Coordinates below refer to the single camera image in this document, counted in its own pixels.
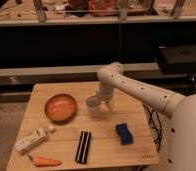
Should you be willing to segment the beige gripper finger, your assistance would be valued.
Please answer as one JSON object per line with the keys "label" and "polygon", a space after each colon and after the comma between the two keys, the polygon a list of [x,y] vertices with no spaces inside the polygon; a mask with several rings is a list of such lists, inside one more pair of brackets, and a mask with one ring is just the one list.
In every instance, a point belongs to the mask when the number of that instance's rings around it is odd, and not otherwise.
{"label": "beige gripper finger", "polygon": [[113,110],[113,103],[111,101],[106,102],[105,105],[110,112]]}
{"label": "beige gripper finger", "polygon": [[101,100],[100,100],[98,97],[96,97],[95,95],[92,95],[92,96],[90,97],[90,102],[89,102],[89,104],[90,104],[91,106],[99,106],[99,105],[101,104]]}

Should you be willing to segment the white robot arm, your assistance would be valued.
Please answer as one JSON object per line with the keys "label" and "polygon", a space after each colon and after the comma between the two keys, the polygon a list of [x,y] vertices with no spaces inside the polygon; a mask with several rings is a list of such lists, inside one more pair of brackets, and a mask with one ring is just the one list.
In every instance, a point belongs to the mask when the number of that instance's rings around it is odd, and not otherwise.
{"label": "white robot arm", "polygon": [[110,102],[117,88],[171,119],[168,171],[196,171],[196,94],[180,93],[123,75],[124,67],[114,62],[97,71],[95,97]]}

